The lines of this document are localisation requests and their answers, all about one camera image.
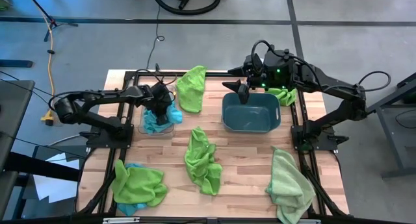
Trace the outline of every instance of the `vacuum cleaner hose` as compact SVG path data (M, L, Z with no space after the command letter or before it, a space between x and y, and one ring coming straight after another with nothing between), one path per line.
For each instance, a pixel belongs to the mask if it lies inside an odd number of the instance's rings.
M155 0L155 1L157 2L157 4L159 4L159 6L169 11L170 13L181 15L181 16L195 16L195 15L204 14L209 11L212 11L214 8L216 8L216 6L218 6L218 4L220 4L221 0L215 0L211 5L203 7L201 9L196 9L196 10L183 10L184 7L189 2L189 0L182 0L181 4L179 5L179 9L166 5L162 0Z

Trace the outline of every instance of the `light green towel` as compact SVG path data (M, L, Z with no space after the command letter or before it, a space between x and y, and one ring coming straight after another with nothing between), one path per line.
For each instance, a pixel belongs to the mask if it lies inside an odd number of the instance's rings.
M201 193L216 195L220 189L222 166L214 163L215 144L209 143L204 131L192 130L185 164L189 178L201 188Z
M157 206L168 193L162 183L163 172L150 168L125 168L121 160L117 160L116 178L111 183L114 201L123 204L146 203L150 207Z
M281 106L289 106L296 101L296 89L289 92L287 89L271 88L266 93L275 95Z
M179 94L179 105L184 111L198 113L202 110L206 71L206 67L196 66L177 79L176 88Z
M273 147L272 177L266 188L278 206L278 218L284 224L296 224L315 196L310 182L299 172L292 155Z

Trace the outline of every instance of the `green microfiber cloth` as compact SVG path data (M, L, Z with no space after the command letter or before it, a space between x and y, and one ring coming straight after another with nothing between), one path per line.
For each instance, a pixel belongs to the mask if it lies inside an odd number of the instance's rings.
M205 132L200 127L193 129L185 164L189 178L207 195L216 195L220 189L222 166L214 163L214 152L215 144L208 142Z
M114 167L116 178L111 183L114 201L123 204L160 204L168 193L162 183L163 172L150 168L125 168L121 160Z
M196 66L178 78L176 88L179 94L179 105L184 111L198 113L202 110L206 71L206 67Z
M289 106L296 101L296 89L289 92L287 89L271 88L266 93L275 95L282 106Z
M296 224L315 196L310 182L299 172L292 155L273 147L272 176L266 192L278 206L284 224Z

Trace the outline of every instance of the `white paper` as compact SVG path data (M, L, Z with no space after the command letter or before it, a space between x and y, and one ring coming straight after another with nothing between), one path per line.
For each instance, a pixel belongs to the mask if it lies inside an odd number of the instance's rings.
M55 164L68 166L74 169L79 169L79 160L73 160L71 162L66 161L65 153L55 155L47 161L59 160L52 162ZM75 197L77 194L77 182L68 181L64 179L54 179L41 175L33 175L36 185L36 191L38 193L39 200L49 196L49 203L61 201Z

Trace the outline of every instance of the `teal plastic bin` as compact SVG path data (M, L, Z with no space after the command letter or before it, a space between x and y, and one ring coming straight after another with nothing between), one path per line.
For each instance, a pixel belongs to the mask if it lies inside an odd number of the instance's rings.
M222 123L230 131L267 133L280 122L280 105L275 95L251 93L245 105L240 104L236 93L227 93L222 100Z

